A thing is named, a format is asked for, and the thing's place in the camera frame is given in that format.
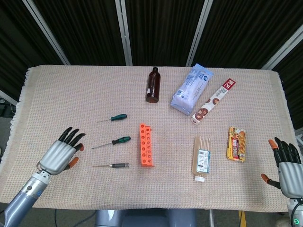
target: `brown glass bottle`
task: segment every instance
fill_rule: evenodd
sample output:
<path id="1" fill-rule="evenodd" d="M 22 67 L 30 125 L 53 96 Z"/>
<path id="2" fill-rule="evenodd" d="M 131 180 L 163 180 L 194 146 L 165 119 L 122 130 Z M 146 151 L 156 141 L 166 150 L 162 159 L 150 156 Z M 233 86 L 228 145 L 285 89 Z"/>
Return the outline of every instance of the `brown glass bottle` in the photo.
<path id="1" fill-rule="evenodd" d="M 158 68 L 152 68 L 152 72 L 148 76 L 145 100 L 149 103 L 157 103 L 159 101 L 160 92 L 160 73 Z"/>

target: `black curtain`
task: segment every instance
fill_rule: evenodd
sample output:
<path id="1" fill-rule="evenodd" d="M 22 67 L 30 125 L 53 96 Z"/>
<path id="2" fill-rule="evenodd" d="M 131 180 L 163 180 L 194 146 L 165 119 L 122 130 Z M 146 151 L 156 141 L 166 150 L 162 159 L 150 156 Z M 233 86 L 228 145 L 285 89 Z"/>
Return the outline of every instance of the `black curtain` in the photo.
<path id="1" fill-rule="evenodd" d="M 280 75 L 295 129 L 303 127 L 303 41 L 273 68 Z"/>
<path id="2" fill-rule="evenodd" d="M 73 65 L 125 65 L 115 0 L 34 0 Z"/>
<path id="3" fill-rule="evenodd" d="M 134 66 L 185 66 L 203 0 L 126 0 Z"/>
<path id="4" fill-rule="evenodd" d="M 20 0 L 0 1 L 0 90 L 19 100 L 28 67 L 61 64 Z"/>
<path id="5" fill-rule="evenodd" d="M 301 24 L 301 0 L 214 0 L 193 64 L 260 69 Z"/>

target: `robot finger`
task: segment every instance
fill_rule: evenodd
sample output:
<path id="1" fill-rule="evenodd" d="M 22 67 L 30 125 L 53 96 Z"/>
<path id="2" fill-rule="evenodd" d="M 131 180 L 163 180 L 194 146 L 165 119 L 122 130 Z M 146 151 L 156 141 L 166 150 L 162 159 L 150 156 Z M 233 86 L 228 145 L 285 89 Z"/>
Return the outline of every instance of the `robot finger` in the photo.
<path id="1" fill-rule="evenodd" d="M 67 164 L 66 168 L 64 170 L 68 170 L 68 169 L 71 169 L 77 162 L 78 162 L 79 158 L 78 157 L 74 157 L 72 159 L 72 161 Z"/>
<path id="2" fill-rule="evenodd" d="M 81 133 L 79 134 L 78 136 L 76 136 L 71 142 L 70 142 L 70 145 L 73 147 L 76 145 L 76 143 L 78 143 L 78 141 L 83 137 L 85 136 L 85 133 Z"/>
<path id="3" fill-rule="evenodd" d="M 82 143 L 79 143 L 79 144 L 78 144 L 77 146 L 75 146 L 74 148 L 76 149 L 76 152 L 77 152 L 78 150 L 80 150 L 80 151 L 83 151 L 83 150 L 84 150 L 84 146 L 83 146 Z"/>
<path id="4" fill-rule="evenodd" d="M 294 156 L 294 162 L 301 164 L 301 159 L 299 156 L 299 152 L 297 150 L 297 148 L 295 148 L 295 146 L 293 144 L 289 144 L 289 148 L 291 149 L 293 156 Z"/>
<path id="5" fill-rule="evenodd" d="M 65 139 L 64 143 L 69 143 L 71 141 L 71 139 L 76 135 L 76 133 L 79 132 L 79 129 L 75 129 L 74 131 L 72 131 L 69 136 Z"/>
<path id="6" fill-rule="evenodd" d="M 63 142 L 67 134 L 72 130 L 72 127 L 69 127 L 67 130 L 64 131 L 64 133 L 59 137 L 59 141 Z"/>
<path id="7" fill-rule="evenodd" d="M 287 151 L 285 150 L 282 141 L 279 140 L 279 138 L 277 137 L 275 137 L 275 141 L 279 147 L 279 153 L 282 155 L 281 156 L 282 162 L 288 162 Z"/>
<path id="8" fill-rule="evenodd" d="M 282 162 L 280 153 L 279 153 L 279 147 L 273 140 L 268 140 L 273 152 L 274 152 L 274 157 L 276 161 L 276 166 L 279 168 L 279 163 Z"/>
<path id="9" fill-rule="evenodd" d="M 295 156 L 294 156 L 294 151 L 292 150 L 292 148 L 289 145 L 287 145 L 287 150 L 288 150 L 289 161 L 296 162 Z"/>
<path id="10" fill-rule="evenodd" d="M 277 189 L 281 189 L 280 183 L 278 181 L 273 181 L 269 179 L 265 174 L 261 174 L 262 179 L 269 185 L 276 187 Z"/>
<path id="11" fill-rule="evenodd" d="M 285 141 L 281 141 L 281 143 L 282 143 L 282 146 L 283 146 L 282 155 L 283 155 L 283 153 L 285 153 L 286 162 L 292 162 L 291 158 L 290 158 L 290 156 L 291 156 L 290 152 L 291 151 L 290 151 L 290 148 L 289 148 L 288 144 Z"/>

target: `beige tablecloth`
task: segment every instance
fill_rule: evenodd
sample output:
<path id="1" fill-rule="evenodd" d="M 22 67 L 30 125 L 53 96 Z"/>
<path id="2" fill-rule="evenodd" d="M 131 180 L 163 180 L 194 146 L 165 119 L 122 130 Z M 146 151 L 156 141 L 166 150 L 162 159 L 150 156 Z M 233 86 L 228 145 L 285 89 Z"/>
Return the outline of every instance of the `beige tablecloth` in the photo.
<path id="1" fill-rule="evenodd" d="M 59 66 L 30 68 L 11 137 L 0 165 L 0 201 L 10 202 L 36 170 L 44 153 L 69 126 L 86 136 L 70 171 L 53 176 L 36 207 L 60 209 L 212 208 L 286 211 L 282 193 L 260 177 L 278 179 L 268 139 L 296 144 L 278 74 L 265 70 L 214 72 L 194 112 L 228 78 L 236 85 L 195 126 L 170 107 L 172 95 L 190 68 L 159 67 L 160 101 L 145 102 L 152 67 Z M 118 122 L 96 121 L 127 114 Z M 139 125 L 150 125 L 155 167 L 140 165 Z M 247 161 L 225 157 L 230 126 L 247 130 Z M 211 138 L 210 173 L 204 183 L 191 173 L 194 138 Z M 91 147 L 131 136 L 125 144 Z M 92 168 L 130 163 L 130 168 Z"/>

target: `orange test tube rack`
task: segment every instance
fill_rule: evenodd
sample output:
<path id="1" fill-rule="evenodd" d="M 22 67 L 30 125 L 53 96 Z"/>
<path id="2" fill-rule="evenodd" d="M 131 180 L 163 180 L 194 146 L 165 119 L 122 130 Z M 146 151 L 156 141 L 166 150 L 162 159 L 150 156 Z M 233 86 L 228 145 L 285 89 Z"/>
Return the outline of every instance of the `orange test tube rack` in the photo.
<path id="1" fill-rule="evenodd" d="M 143 123 L 140 124 L 140 148 L 141 148 L 141 166 L 152 167 L 152 142 L 151 128 Z"/>

